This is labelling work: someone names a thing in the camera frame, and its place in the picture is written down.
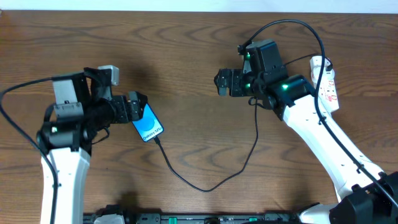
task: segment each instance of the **wood grain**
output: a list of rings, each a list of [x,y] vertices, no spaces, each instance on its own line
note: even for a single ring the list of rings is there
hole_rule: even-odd
[[[210,188],[240,170],[255,137],[246,98],[217,95],[219,68],[239,68],[236,46],[260,26],[297,18],[313,26],[333,60],[347,135],[388,173],[398,165],[398,16],[372,14],[6,11],[0,18],[0,89],[28,80],[113,64],[115,94],[137,90],[165,126],[176,170]],[[258,39],[277,41],[285,61],[318,52],[303,27],[280,25]],[[309,73],[306,61],[289,73]],[[31,135],[54,101],[50,83],[7,95],[6,110]],[[0,118],[0,223],[38,223],[39,153]],[[264,212],[335,203],[333,184],[305,143],[271,111],[259,111],[260,138],[246,171],[204,194],[178,180],[158,147],[132,125],[114,125],[93,149],[85,211],[107,204],[163,212]]]

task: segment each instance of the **white power strip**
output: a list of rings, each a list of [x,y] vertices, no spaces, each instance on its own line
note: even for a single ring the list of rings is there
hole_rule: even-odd
[[[321,70],[322,56],[314,56],[310,60],[311,66],[311,79],[314,87],[317,86],[319,73]],[[324,105],[327,112],[331,113],[336,111],[338,106],[336,85],[335,85],[335,71],[331,69],[327,71],[327,66],[330,65],[329,60],[325,59],[325,67],[323,68],[323,75],[319,89],[319,98]]]

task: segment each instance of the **smartphone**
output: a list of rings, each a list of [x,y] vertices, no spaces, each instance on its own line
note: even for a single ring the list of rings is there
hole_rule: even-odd
[[[149,104],[145,105],[142,118],[139,121],[133,121],[132,124],[136,127],[144,142],[153,139],[164,131],[163,125],[157,119]]]

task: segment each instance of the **white backdrop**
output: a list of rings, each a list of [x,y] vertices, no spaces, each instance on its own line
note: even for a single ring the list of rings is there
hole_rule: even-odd
[[[0,9],[398,13],[398,0],[0,0]]]

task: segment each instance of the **table surface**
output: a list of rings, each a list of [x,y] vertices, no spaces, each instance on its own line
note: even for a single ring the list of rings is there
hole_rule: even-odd
[[[0,18],[0,89],[83,67],[120,68],[114,94],[139,91],[163,123],[174,168],[202,188],[237,172],[255,138],[247,98],[220,97],[219,68],[240,68],[236,46],[268,22],[297,18],[319,33],[336,71],[340,108],[333,118],[387,173],[398,165],[398,16],[372,14],[5,11]],[[274,39],[287,62],[319,52],[311,33],[281,24]],[[306,60],[288,67],[309,76]],[[8,94],[6,111],[35,136],[51,83]],[[85,212],[107,204],[163,212],[254,213],[335,203],[332,181],[307,145],[272,111],[259,110],[259,141],[243,174],[211,193],[193,190],[167,168],[154,142],[133,125],[110,128],[93,148]],[[0,222],[38,223],[40,156],[0,118]]]

